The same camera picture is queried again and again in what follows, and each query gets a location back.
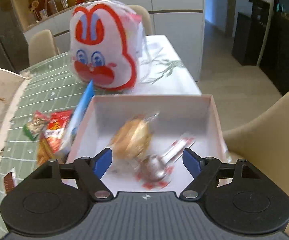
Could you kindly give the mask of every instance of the hallway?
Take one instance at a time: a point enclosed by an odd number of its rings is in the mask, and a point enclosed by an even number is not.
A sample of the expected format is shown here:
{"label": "hallway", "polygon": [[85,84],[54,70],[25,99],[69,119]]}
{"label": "hallway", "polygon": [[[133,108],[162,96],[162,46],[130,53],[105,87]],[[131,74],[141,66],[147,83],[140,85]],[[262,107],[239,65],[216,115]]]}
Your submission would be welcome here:
{"label": "hallway", "polygon": [[281,97],[259,67],[241,66],[232,57],[233,41],[206,22],[197,84],[203,94],[214,96],[223,131],[251,121]]}

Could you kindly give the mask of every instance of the pink box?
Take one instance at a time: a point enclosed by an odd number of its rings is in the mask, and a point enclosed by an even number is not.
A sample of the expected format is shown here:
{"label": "pink box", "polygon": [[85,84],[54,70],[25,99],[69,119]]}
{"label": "pink box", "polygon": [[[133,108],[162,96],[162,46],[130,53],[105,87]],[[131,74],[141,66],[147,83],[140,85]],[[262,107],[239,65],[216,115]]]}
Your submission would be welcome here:
{"label": "pink box", "polygon": [[[124,123],[139,114],[159,112],[151,128],[154,135],[148,152],[163,154],[183,133],[192,134],[196,141],[190,147],[200,157],[212,156],[225,161],[222,150],[222,132],[213,97],[202,96],[94,96],[79,126],[67,163],[75,159],[94,157],[108,146],[113,135]],[[171,182],[163,189],[151,191],[175,191],[177,195],[193,180],[182,163],[175,162]],[[116,174],[110,168],[102,182],[116,195],[118,191],[141,191],[145,188],[130,174]]]}

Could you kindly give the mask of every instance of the metal screw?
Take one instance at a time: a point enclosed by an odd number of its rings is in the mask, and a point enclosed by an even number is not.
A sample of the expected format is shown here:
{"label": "metal screw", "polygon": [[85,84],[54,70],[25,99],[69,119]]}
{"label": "metal screw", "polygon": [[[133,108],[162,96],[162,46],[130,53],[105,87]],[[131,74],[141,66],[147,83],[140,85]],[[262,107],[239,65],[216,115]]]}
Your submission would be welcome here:
{"label": "metal screw", "polygon": [[110,196],[110,192],[106,191],[106,190],[99,190],[97,191],[95,194],[96,198],[108,198]]}
{"label": "metal screw", "polygon": [[198,192],[194,190],[186,190],[182,193],[185,198],[196,198],[198,196]]}

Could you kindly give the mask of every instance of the refrigerator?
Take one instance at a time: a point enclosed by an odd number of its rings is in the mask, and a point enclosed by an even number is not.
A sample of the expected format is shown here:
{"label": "refrigerator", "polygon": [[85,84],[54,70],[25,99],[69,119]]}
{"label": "refrigerator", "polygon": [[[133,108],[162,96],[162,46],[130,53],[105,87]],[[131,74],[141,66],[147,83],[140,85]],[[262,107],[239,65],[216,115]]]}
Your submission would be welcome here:
{"label": "refrigerator", "polygon": [[19,73],[29,67],[28,44],[12,8],[0,0],[0,68]]}

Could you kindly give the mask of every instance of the red mouth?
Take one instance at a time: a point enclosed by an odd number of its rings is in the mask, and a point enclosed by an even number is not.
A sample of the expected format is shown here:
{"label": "red mouth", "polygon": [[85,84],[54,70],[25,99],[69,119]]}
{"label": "red mouth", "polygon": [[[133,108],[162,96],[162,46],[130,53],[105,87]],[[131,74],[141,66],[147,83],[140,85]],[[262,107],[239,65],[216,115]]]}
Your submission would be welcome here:
{"label": "red mouth", "polygon": [[74,68],[83,81],[93,80],[96,86],[110,85],[114,80],[113,71],[106,66],[94,67],[91,71],[89,66],[75,61]]}

